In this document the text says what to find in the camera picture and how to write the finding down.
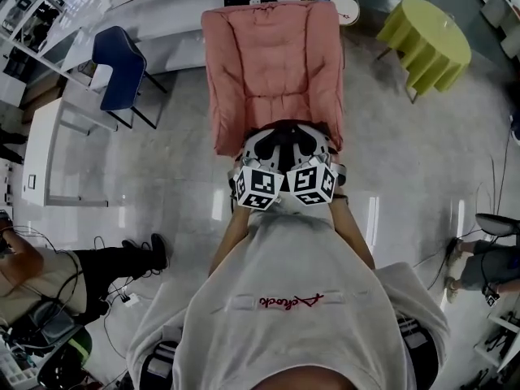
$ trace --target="chair leg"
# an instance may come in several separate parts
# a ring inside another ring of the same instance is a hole
[[[148,78],[150,81],[152,81],[157,88],[159,88],[161,91],[163,91],[165,94],[168,93],[166,89],[160,85],[155,78],[153,78],[148,72],[145,71],[145,77]]]
[[[112,111],[105,111],[108,115],[111,115],[112,117],[114,117],[117,121],[119,121],[122,125],[128,127],[128,128],[132,128],[132,125],[131,124],[128,124],[126,121],[124,121],[123,119],[121,119],[121,117],[119,117],[117,114],[114,114]]]
[[[392,50],[392,48],[388,47],[383,52],[381,52],[381,54],[375,60],[379,61],[384,55],[388,54],[388,52],[390,52],[391,50]]]
[[[141,112],[134,106],[130,107],[131,110],[136,113],[137,115],[139,115],[139,117],[141,117],[141,119],[146,123],[148,124],[151,128],[153,129],[157,129],[157,126],[155,124],[153,124],[151,121],[149,121],[143,114],[141,114]]]

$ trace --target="black pants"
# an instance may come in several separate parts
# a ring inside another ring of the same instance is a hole
[[[87,289],[87,310],[76,317],[78,323],[86,325],[106,313],[103,301],[110,285],[120,277],[137,279],[156,267],[152,250],[109,247],[98,250],[78,250]]]
[[[22,158],[16,152],[8,149],[4,144],[11,145],[22,145],[27,141],[27,137],[18,133],[9,133],[0,128],[0,158],[4,158],[10,162],[18,163],[19,165],[24,163]]]

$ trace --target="hand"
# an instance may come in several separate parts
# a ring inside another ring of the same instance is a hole
[[[12,227],[13,223],[10,219],[0,219],[0,232]]]

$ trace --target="sneaker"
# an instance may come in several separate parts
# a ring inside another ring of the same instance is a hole
[[[459,245],[462,243],[462,240],[457,238],[452,238],[448,243],[448,247],[446,247],[446,254],[448,255],[448,261],[446,266],[448,269],[451,269],[456,262],[458,262],[462,257],[462,251],[459,249]]]
[[[517,145],[520,146],[520,119],[517,117],[516,119],[510,115],[509,120],[511,121],[511,136]]]
[[[447,277],[446,283],[444,286],[446,287],[446,299],[448,299],[449,303],[453,303],[455,299],[457,299],[458,289],[452,288],[452,284],[455,281],[453,277]]]
[[[164,270],[168,267],[168,257],[166,256],[166,246],[163,238],[159,234],[152,234],[152,253],[154,254],[154,269]]]

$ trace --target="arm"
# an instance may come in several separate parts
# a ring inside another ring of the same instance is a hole
[[[0,236],[11,246],[13,254],[0,259],[0,271],[9,283],[16,287],[40,274],[43,269],[43,257],[6,224],[3,220]]]
[[[336,193],[342,193],[341,188],[336,188]],[[375,269],[374,259],[366,245],[363,235],[359,231],[356,220],[350,212],[347,202],[343,198],[332,200],[329,204],[334,222],[334,229],[350,246],[355,254],[372,270]]]
[[[224,234],[222,242],[217,249],[217,253],[213,257],[213,262],[211,263],[210,268],[210,275],[226,258],[226,256],[231,253],[231,250],[233,250],[235,246],[244,240],[247,236],[250,213],[251,210],[249,208],[244,208],[243,206],[238,206],[235,209],[235,212],[231,217],[231,221],[227,226],[227,230]]]
[[[494,288],[499,295],[502,293],[520,292],[520,279],[511,280],[504,284],[498,284]]]

